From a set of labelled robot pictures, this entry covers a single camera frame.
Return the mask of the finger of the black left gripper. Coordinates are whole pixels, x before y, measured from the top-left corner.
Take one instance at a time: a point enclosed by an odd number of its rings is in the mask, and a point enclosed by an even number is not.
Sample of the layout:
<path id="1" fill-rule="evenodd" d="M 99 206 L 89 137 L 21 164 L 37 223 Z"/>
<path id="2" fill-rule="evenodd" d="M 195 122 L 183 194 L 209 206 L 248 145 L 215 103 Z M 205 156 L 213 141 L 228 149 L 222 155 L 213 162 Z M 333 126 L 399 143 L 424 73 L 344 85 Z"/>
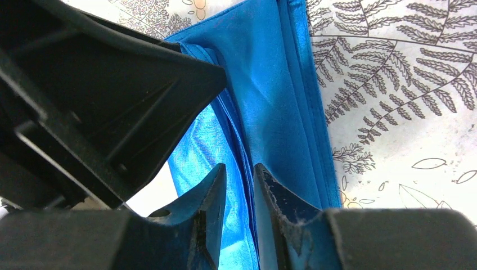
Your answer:
<path id="1" fill-rule="evenodd" d="M 120 207 L 226 84 L 176 43 L 61 1 L 2 1 L 1 198 Z"/>

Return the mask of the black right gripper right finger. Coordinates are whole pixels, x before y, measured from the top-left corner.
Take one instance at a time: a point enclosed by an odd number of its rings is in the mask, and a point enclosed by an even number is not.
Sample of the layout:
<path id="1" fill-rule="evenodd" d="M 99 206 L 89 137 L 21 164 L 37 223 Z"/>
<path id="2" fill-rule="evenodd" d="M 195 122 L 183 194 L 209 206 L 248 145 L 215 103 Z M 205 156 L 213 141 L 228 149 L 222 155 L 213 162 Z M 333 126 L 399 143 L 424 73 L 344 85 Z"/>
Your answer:
<path id="1" fill-rule="evenodd" d="M 254 167 L 261 269 L 475 269 L 476 229 L 449 209 L 319 210 Z"/>

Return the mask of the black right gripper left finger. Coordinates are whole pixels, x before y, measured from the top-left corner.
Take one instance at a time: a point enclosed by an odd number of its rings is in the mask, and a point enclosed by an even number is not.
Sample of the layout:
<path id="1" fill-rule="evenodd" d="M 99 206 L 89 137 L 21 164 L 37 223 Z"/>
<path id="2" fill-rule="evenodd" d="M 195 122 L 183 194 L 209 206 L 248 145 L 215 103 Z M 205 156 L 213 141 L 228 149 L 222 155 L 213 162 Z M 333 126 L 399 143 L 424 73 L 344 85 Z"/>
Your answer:
<path id="1" fill-rule="evenodd" d="M 2 269 L 217 269 L 226 166 L 148 217 L 130 210 L 20 211 L 1 219 Z"/>

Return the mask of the blue cloth napkin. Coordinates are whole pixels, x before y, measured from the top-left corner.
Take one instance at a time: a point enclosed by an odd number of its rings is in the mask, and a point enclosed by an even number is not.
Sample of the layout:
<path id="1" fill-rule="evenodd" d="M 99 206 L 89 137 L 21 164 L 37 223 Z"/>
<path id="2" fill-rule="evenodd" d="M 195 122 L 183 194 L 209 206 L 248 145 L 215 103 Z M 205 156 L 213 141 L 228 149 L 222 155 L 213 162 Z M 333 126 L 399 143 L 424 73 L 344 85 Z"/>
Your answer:
<path id="1" fill-rule="evenodd" d="M 306 1 L 243 1 L 168 37 L 224 68 L 226 88 L 184 134 L 168 164 L 177 193 L 219 163 L 227 191 L 219 269 L 259 269 L 253 167 L 319 209 L 339 208 Z"/>

